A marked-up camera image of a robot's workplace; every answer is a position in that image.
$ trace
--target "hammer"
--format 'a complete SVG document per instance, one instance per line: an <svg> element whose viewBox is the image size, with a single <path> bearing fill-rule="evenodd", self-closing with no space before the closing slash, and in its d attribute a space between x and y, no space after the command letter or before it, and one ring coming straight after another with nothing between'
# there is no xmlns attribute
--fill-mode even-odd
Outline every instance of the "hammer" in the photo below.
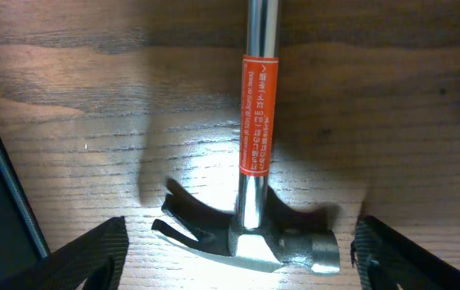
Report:
<svg viewBox="0 0 460 290"><path fill-rule="evenodd" d="M305 218L306 213L288 208L267 186L279 19L280 0L249 0L235 214L201 203L177 182L168 180L172 194L165 197L162 211L196 240L159 219L151 229L168 242L221 263L265 272L295 265L316 275L335 275L340 257L334 234L316 230Z"/></svg>

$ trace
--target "metal handle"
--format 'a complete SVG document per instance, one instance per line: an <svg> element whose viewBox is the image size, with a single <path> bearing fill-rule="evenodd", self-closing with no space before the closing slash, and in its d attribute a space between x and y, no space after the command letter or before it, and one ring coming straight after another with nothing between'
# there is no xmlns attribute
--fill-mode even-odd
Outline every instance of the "metal handle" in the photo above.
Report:
<svg viewBox="0 0 460 290"><path fill-rule="evenodd" d="M247 15L248 56L277 57L280 0L249 0ZM238 176L237 223L252 230L260 226L267 197L268 176Z"/></svg>

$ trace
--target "wooden surface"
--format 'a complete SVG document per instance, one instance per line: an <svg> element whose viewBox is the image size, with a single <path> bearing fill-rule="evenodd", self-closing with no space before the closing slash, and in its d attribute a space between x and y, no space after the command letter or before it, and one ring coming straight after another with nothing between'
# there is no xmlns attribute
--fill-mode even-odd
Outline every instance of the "wooden surface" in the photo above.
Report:
<svg viewBox="0 0 460 290"><path fill-rule="evenodd" d="M232 210L246 2L0 0L0 133L54 251L113 216L121 289L359 289L364 210L460 269L460 1L286 0L271 186L338 209L342 274L244 271L150 230L166 176Z"/></svg>

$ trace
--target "hammer head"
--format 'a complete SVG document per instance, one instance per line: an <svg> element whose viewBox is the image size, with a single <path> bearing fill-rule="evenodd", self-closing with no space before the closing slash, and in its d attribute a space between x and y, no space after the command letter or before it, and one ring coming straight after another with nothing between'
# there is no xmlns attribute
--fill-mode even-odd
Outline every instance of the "hammer head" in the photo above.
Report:
<svg viewBox="0 0 460 290"><path fill-rule="evenodd" d="M172 194L165 197L162 211L197 239L155 220L151 229L168 242L207 259L256 271L273 272L296 265L316 275L338 274L340 257L334 234L300 226L299 220L296 222L292 217L299 217L302 213L296 214L290 209L283 217L277 217L277 212L268 210L258 229L246 230L233 215L199 202L174 180L168 180L167 187ZM271 199L276 201L276 209L286 206L278 205L276 195ZM288 220L293 220L293 227L284 228Z"/></svg>

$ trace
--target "red label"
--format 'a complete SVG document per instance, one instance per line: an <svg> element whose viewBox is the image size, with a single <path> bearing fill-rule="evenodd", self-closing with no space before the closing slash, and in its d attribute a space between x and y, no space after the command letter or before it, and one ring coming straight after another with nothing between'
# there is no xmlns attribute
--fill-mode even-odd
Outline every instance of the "red label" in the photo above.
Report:
<svg viewBox="0 0 460 290"><path fill-rule="evenodd" d="M271 162L278 58L244 56L240 117L240 172L266 176Z"/></svg>

